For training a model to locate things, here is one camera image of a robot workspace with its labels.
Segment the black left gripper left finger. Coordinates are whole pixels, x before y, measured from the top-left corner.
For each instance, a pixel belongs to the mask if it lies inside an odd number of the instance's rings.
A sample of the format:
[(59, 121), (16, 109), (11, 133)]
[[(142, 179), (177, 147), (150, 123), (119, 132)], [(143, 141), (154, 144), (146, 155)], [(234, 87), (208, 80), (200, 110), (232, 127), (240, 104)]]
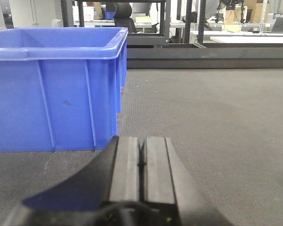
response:
[(138, 152), (136, 137), (112, 137), (80, 171), (22, 203), (33, 210), (87, 212), (110, 202), (138, 201)]

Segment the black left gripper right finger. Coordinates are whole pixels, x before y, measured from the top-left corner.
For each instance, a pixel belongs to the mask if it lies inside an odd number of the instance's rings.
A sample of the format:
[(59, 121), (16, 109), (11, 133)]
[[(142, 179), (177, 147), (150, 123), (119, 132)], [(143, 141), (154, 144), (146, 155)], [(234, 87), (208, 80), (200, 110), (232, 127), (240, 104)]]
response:
[(169, 226), (230, 226), (177, 155), (171, 139), (147, 137), (142, 145), (143, 201)]

